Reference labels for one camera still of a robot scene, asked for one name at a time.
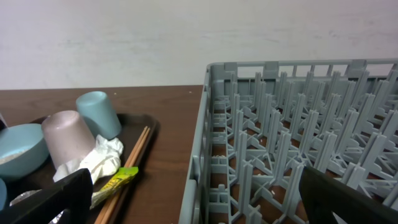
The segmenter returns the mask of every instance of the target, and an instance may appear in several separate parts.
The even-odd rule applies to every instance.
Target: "dish rack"
[[[397,64],[207,66],[179,223],[306,223],[298,189],[304,166],[398,210]],[[333,71],[342,65],[344,74]],[[370,74],[373,65],[391,69]],[[262,72],[240,77],[245,67]],[[280,73],[286,67],[292,71]]]

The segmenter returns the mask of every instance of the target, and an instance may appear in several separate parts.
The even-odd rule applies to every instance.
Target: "black tray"
[[[31,123],[41,124],[47,117],[48,116],[39,118]],[[152,147],[152,144],[154,143],[157,132],[159,130],[159,123],[157,122],[157,120],[146,114],[118,114],[118,118],[120,120],[120,123],[122,124],[122,131],[117,136],[117,138],[121,140],[124,146],[123,153],[120,157],[121,164],[124,164],[126,162],[126,159],[129,157],[145,126],[148,126],[150,128],[150,132],[146,142],[144,143],[144,147],[142,148],[143,150],[138,155],[137,161],[134,164],[134,166],[139,167],[140,171],[138,175],[133,179],[133,181],[130,184],[127,184],[127,186],[125,186],[125,188],[123,189],[121,197],[118,201],[118,204],[116,205],[115,211],[111,216],[109,223],[120,222],[119,218],[122,217],[122,215],[119,214],[125,212],[124,208],[126,208],[126,206],[124,205],[125,202],[128,202],[129,199],[131,199],[132,197],[132,192],[135,186],[134,183],[136,183],[143,175],[142,168],[144,166],[145,158],[148,155],[148,149]],[[12,200],[19,194],[28,190],[45,189],[46,187],[51,186],[53,184],[52,177],[54,176],[54,174],[55,168],[52,164],[51,157],[49,157],[37,170],[33,171],[33,173],[29,174],[26,177],[23,177],[20,180],[9,183],[7,185],[8,198]],[[110,178],[111,176],[98,179],[95,183],[94,191],[96,192],[100,188],[102,188],[102,186],[107,183]],[[103,203],[90,211],[87,223],[95,222],[96,217],[102,209],[102,206]]]

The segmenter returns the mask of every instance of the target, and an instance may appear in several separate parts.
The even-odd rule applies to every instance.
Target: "wooden table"
[[[202,86],[67,90],[1,90],[0,113],[9,126],[63,110],[89,91],[104,91],[118,113],[146,113],[160,123],[123,223],[178,223]]]

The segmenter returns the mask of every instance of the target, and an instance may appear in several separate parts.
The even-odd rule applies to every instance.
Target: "bowl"
[[[0,179],[0,211],[7,205],[7,187],[6,183]]]
[[[5,182],[35,171],[48,156],[40,124],[22,124],[0,131],[0,178]]]

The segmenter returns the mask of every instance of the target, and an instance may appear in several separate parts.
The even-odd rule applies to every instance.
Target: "chopstick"
[[[144,143],[146,142],[149,131],[150,131],[150,128],[148,128],[148,127],[144,128],[141,135],[139,136],[139,139],[138,139],[136,145],[132,149],[126,163],[124,164],[125,167],[132,167],[136,163],[138,155],[140,154],[141,149],[142,149]],[[118,200],[120,198],[120,195],[121,195],[121,190],[119,190],[116,194],[114,194],[109,199],[107,199],[106,203],[104,204],[104,207],[102,208],[97,219],[95,220],[95,224],[107,224],[109,222],[109,219],[113,213],[116,203],[118,202]]]

